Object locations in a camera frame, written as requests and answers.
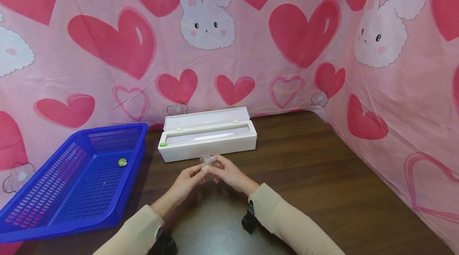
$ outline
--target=hand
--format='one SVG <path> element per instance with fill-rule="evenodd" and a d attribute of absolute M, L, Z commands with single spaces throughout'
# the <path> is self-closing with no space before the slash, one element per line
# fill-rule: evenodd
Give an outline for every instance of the hand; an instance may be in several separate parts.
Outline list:
<path fill-rule="evenodd" d="M 172 208 L 182 203 L 193 188 L 204 183 L 207 171 L 201 170 L 204 164 L 182 170 L 169 190 L 150 207 L 161 218 Z"/>
<path fill-rule="evenodd" d="M 216 160 L 215 166 L 207 168 L 207 171 L 214 175 L 214 182 L 218 182 L 219 178 L 223 179 L 224 182 L 236 191 L 244 192 L 247 196 L 254 193 L 260 187 L 258 183 L 242 173 L 242 171 L 226 157 L 214 155 L 214 158 Z"/>

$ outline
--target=white bunny illustration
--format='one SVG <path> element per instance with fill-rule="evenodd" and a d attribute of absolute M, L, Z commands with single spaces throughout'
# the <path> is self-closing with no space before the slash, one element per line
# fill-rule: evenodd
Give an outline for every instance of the white bunny illustration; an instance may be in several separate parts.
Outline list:
<path fill-rule="evenodd" d="M 357 29 L 354 53 L 357 61 L 372 68 L 395 62 L 408 39 L 403 20 L 413 20 L 426 0 L 367 0 Z"/>
<path fill-rule="evenodd" d="M 214 50 L 230 46 L 235 39 L 233 17 L 223 9 L 231 0 L 180 0 L 182 35 L 190 46 Z"/>
<path fill-rule="evenodd" d="M 28 67 L 34 59 L 33 50 L 19 34 L 0 27 L 0 77 Z"/>

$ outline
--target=black strap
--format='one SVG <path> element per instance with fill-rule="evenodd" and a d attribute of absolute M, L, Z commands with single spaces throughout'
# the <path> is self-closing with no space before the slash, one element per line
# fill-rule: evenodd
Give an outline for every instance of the black strap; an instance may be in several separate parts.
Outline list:
<path fill-rule="evenodd" d="M 162 228 L 158 229 L 158 233 L 156 234 L 156 243 L 159 244 L 163 255 L 175 254 L 175 250 L 177 249 L 175 240 L 164 233 Z"/>
<path fill-rule="evenodd" d="M 253 202 L 250 201 L 249 207 L 247 208 L 247 214 L 242 218 L 242 227 L 247 230 L 248 233 L 252 233 L 257 224 L 257 219 L 255 218 L 255 208 L 253 207 Z"/>

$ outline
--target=brown table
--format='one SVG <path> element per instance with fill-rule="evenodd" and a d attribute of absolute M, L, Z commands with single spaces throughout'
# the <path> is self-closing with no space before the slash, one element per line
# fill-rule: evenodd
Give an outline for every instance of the brown table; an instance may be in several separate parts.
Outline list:
<path fill-rule="evenodd" d="M 267 116 L 253 123 L 257 149 L 227 158 L 314 219 L 346 254 L 453 254 L 314 113 Z M 164 163 L 157 151 L 160 135 L 147 135 L 147 153 L 123 221 L 159 198 L 181 170 L 199 162 Z M 261 226 L 251 235 L 243 230 L 246 210 L 242 195 L 224 184 L 206 184 L 166 219 L 165 230 L 179 254 L 294 254 Z M 27 242 L 18 254 L 92 254 L 121 225 Z M 157 249 L 150 254 L 158 254 Z"/>

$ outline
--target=blue plastic basket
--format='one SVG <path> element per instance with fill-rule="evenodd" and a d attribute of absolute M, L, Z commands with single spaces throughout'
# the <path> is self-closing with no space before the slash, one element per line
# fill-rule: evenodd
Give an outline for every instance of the blue plastic basket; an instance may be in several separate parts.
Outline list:
<path fill-rule="evenodd" d="M 120 222 L 148 125 L 76 132 L 0 211 L 0 242 L 45 239 Z M 126 167 L 118 160 L 127 159 Z"/>

